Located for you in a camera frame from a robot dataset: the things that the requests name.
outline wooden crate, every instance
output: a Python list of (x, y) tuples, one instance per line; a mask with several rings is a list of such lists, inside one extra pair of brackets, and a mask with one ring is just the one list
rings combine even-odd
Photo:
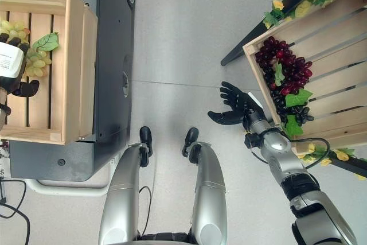
[[(333, 148), (367, 143), (366, 5), (367, 0), (334, 0), (304, 18), (270, 29), (243, 47), (276, 124), (280, 118), (255, 53), (266, 38), (274, 36), (294, 43), (290, 49), (296, 56), (314, 62), (305, 89), (313, 92), (315, 100), (308, 106), (315, 120), (303, 125), (303, 134), (296, 138), (322, 137)], [(298, 153), (306, 149), (307, 143), (296, 144)]]
[(60, 44), (51, 53), (48, 76), (38, 79), (37, 94), (9, 95), (11, 115), (0, 138), (65, 145), (92, 134), (97, 36), (93, 12), (81, 0), (0, 0), (0, 17), (29, 25), (31, 45), (50, 32), (58, 32)]

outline round hole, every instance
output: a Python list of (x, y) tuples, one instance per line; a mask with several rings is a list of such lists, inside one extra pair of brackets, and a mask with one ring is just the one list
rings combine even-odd
[(57, 164), (59, 165), (59, 166), (64, 166), (65, 165), (65, 160), (64, 159), (59, 159), (59, 160), (57, 160)]
[(128, 97), (128, 92), (129, 92), (128, 90), (129, 90), (128, 77), (125, 72), (122, 72), (122, 91), (124, 92), (125, 98)]

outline gray floor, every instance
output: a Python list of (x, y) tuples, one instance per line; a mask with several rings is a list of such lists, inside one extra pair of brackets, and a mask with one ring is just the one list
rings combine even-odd
[[(230, 81), (252, 91), (263, 102), (245, 58), (227, 67), (220, 60), (268, 10), (271, 0), (137, 0), (131, 141), (139, 128), (151, 127), (154, 156), (140, 173), (141, 185), (153, 188), (147, 233), (187, 231), (197, 169), (181, 154), (189, 127), (213, 145), (227, 185), (228, 244), (295, 244), (288, 201), (268, 168), (243, 144), (240, 126), (220, 126), (208, 110), (225, 111), (218, 87)], [(359, 149), (363, 154), (365, 147)], [(367, 182), (333, 166), (312, 173), (333, 199), (357, 235), (367, 244)], [(103, 185), (107, 168), (87, 182)], [(20, 188), (6, 185), (10, 203)], [(30, 244), (96, 244), (103, 198), (48, 197), (28, 191), (22, 210), (32, 223)], [(140, 201), (139, 229), (147, 212)], [(0, 244), (22, 244), (25, 223), (19, 217), (0, 220)]]

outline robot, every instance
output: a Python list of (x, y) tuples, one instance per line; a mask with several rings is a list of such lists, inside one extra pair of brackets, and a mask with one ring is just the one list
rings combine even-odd
[[(320, 190), (317, 180), (291, 151), (291, 141), (279, 128), (270, 126), (262, 108), (248, 94), (230, 83), (222, 82), (222, 86), (221, 97), (232, 111), (209, 111), (208, 115), (222, 125), (242, 123), (248, 132), (245, 139), (247, 147), (260, 148), (264, 158), (261, 160), (268, 164), (273, 177), (290, 201), (291, 211), (296, 217), (292, 231), (297, 243), (356, 245), (356, 237), (347, 222)], [(227, 211), (221, 167), (210, 145), (197, 142), (197, 138), (198, 130), (191, 128), (182, 150), (182, 155), (198, 166), (189, 233), (140, 235), (137, 230), (139, 168), (148, 165), (153, 153), (151, 132), (148, 127), (142, 127), (140, 143), (128, 147), (112, 178), (100, 225), (100, 245), (226, 244)], [(326, 144), (328, 153), (330, 145)]]
[(6, 116), (11, 113), (10, 107), (6, 105), (7, 95), (12, 93), (19, 97), (32, 97), (40, 86), (38, 80), (30, 83), (21, 81), (29, 44), (21, 43), (18, 37), (8, 40), (8, 34), (0, 34), (0, 130), (5, 124)]

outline red grapes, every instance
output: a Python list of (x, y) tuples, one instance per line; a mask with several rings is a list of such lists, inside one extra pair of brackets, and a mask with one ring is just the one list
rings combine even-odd
[[(309, 116), (309, 108), (302, 106), (287, 107), (285, 96), (288, 94), (299, 93), (304, 88), (309, 78), (312, 76), (310, 67), (312, 61), (306, 62), (304, 57), (296, 57), (286, 41), (276, 40), (273, 36), (268, 37), (263, 42), (260, 51), (255, 53), (256, 62), (264, 71), (264, 80), (266, 81), (270, 94), (276, 106), (276, 112), (279, 114), (283, 123), (287, 123), (287, 115), (295, 115), (297, 123), (301, 126), (307, 120), (314, 120)], [(282, 74), (284, 80), (275, 81), (275, 65), (282, 65)]]

